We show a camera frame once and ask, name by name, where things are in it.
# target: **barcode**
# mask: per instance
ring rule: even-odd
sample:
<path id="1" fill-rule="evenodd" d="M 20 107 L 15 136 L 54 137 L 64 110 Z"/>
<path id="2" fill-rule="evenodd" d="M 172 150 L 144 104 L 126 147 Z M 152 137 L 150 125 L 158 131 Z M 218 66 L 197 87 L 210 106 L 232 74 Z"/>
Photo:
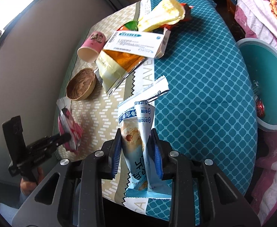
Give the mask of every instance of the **barcode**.
<path id="1" fill-rule="evenodd" d="M 166 45 L 166 43 L 167 43 L 167 38 L 166 38 L 166 37 L 164 37 L 164 38 L 163 38 L 163 45 L 165 46 L 165 45 Z"/>
<path id="2" fill-rule="evenodd" d="M 122 49 L 122 48 L 118 48 L 118 47 L 114 47 L 113 48 L 114 50 L 123 50 L 123 51 L 127 51 L 127 52 L 130 52 L 131 50 L 129 49 Z"/>
<path id="3" fill-rule="evenodd" d="M 116 35 L 118 34 L 118 32 L 116 32 L 109 40 L 109 43 L 111 43 L 113 41 L 113 39 L 116 37 Z"/>

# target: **paper cup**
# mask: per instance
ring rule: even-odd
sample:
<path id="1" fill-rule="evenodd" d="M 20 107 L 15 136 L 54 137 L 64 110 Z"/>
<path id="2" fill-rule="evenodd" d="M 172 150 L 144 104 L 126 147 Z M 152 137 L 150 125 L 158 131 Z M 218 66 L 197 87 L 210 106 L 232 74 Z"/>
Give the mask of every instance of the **paper cup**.
<path id="1" fill-rule="evenodd" d="M 99 31 L 94 31 L 78 49 L 78 56 L 86 62 L 94 62 L 105 45 L 106 37 Z"/>

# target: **human hand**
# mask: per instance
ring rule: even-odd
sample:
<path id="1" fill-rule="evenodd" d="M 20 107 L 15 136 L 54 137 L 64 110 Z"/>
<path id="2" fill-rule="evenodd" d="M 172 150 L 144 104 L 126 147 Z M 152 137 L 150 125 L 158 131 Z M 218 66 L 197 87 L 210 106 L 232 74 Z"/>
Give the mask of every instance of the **human hand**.
<path id="1" fill-rule="evenodd" d="M 44 173 L 43 169 L 41 167 L 38 167 L 38 184 L 44 179 Z M 37 184 L 30 181 L 24 181 L 21 179 L 20 188 L 24 195 L 29 196 L 33 190 L 37 187 Z"/>

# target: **brown bowl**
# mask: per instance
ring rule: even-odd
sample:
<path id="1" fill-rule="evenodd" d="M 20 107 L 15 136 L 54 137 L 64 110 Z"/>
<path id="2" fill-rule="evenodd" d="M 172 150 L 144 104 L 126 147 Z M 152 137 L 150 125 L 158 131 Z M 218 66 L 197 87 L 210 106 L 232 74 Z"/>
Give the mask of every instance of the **brown bowl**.
<path id="1" fill-rule="evenodd" d="M 96 82 L 97 78 L 93 69 L 84 68 L 69 81 L 66 87 L 66 95 L 73 101 L 82 101 L 92 93 Z"/>

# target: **beige patterned tablecloth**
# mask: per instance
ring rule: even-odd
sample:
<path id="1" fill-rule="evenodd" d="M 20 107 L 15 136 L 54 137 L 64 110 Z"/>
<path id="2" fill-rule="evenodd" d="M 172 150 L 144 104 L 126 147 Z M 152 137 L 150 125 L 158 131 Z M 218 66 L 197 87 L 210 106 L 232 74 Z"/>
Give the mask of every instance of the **beige patterned tablecloth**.
<path id="1" fill-rule="evenodd" d="M 88 36 L 94 31 L 100 31 L 109 39 L 123 24 L 134 19 L 136 4 L 130 5 L 91 27 Z M 72 71 L 72 78 L 83 68 L 97 68 L 94 62 L 85 62 L 79 57 Z M 125 81 L 110 96 L 106 96 L 102 85 L 97 82 L 92 94 L 83 101 L 73 101 L 72 115 L 75 121 L 83 128 L 84 133 L 79 147 L 79 153 L 74 154 L 65 150 L 63 146 L 58 149 L 62 158 L 71 161 L 82 160 L 90 153 L 99 150 L 103 143 L 114 138 L 118 129 L 117 106 L 123 101 Z M 103 197 L 114 201 L 115 193 L 120 179 L 120 166 L 118 174 L 113 180 L 102 180 Z"/>

